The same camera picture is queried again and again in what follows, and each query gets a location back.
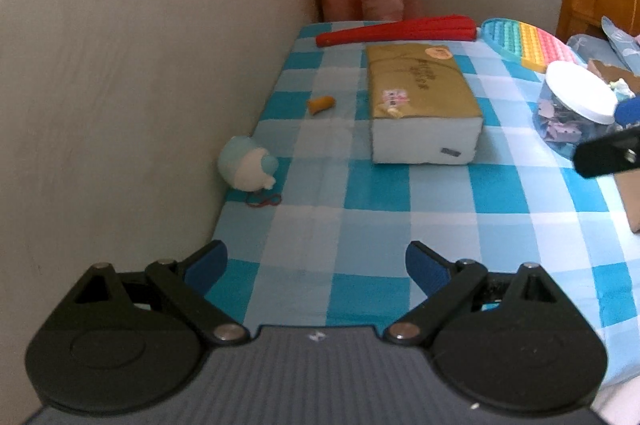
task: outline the white jar lid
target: white jar lid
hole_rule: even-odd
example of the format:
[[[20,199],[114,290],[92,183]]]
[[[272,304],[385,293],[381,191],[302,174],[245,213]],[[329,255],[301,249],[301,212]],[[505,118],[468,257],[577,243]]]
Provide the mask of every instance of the white jar lid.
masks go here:
[[[557,60],[546,68],[545,80],[558,100],[580,116],[602,125],[614,122],[616,94],[591,71]]]

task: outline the red fan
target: red fan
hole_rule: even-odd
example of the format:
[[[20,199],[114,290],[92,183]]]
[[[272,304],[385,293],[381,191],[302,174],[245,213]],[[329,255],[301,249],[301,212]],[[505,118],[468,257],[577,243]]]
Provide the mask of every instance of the red fan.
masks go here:
[[[319,48],[352,42],[387,40],[476,40],[476,23],[463,15],[424,17],[374,26],[322,33],[316,37]]]

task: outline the light blue plush toy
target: light blue plush toy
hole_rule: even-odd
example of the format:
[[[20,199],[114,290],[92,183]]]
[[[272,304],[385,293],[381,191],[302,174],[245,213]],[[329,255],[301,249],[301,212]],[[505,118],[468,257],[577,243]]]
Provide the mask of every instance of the light blue plush toy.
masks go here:
[[[271,190],[278,160],[248,136],[234,136],[218,157],[218,170],[232,188],[243,192]]]

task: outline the cardboard box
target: cardboard box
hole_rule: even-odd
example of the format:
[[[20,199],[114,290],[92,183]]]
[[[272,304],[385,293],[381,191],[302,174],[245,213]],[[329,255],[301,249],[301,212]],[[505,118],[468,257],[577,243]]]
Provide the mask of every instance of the cardboard box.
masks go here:
[[[631,231],[640,231],[640,169],[616,174],[614,177]]]
[[[627,69],[620,69],[615,66],[607,66],[599,60],[589,60],[587,69],[589,69],[596,76],[599,76],[601,79],[607,82],[607,84],[610,84],[611,82],[617,82],[620,78],[622,78],[629,86],[629,89],[631,89],[636,94],[640,94],[640,76],[634,75]]]
[[[473,161],[482,111],[446,46],[368,46],[375,163]]]
[[[589,60],[587,68],[607,84],[622,78],[634,93],[640,94],[640,76],[634,75],[631,71],[607,66],[599,60]],[[614,178],[622,203],[625,205],[626,218],[629,220],[631,231],[638,232],[640,231],[640,170],[616,174]]]

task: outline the blue checkered tablecloth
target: blue checkered tablecloth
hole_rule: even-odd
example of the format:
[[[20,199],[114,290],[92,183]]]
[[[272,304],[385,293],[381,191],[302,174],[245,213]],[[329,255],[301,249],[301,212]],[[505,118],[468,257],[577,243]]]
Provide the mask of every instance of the blue checkered tablecloth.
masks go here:
[[[542,75],[484,42],[443,42],[484,112],[469,166],[374,165],[363,44],[326,49],[300,31],[254,137],[278,157],[282,204],[255,209],[230,191],[214,238],[225,275],[207,299],[261,324],[384,328],[424,300],[404,252],[417,239],[491,271],[540,262],[607,345],[607,381],[640,373],[640,236],[611,177],[584,180],[532,126]],[[305,101],[334,109],[309,116]]]

